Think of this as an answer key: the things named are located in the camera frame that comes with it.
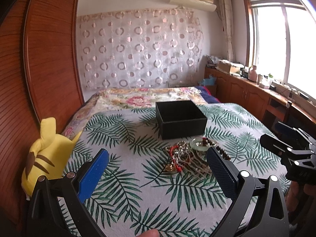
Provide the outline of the person's left hand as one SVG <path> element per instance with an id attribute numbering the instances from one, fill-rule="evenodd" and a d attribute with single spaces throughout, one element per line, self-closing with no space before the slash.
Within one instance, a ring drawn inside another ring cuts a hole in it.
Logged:
<path id="1" fill-rule="evenodd" d="M 147 230 L 143 233 L 141 233 L 140 235 L 138 235 L 137 237 L 159 237 L 159 231 L 157 229 L 150 229 Z"/>

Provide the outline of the person's right hand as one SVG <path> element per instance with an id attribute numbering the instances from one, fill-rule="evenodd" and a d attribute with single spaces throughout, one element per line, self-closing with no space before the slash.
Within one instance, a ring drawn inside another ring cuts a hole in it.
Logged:
<path id="1" fill-rule="evenodd" d="M 294 212 L 299 200 L 305 193 L 308 196 L 315 197 L 316 186 L 305 184 L 303 187 L 295 181 L 291 181 L 287 196 L 285 198 L 285 204 L 288 212 Z"/>

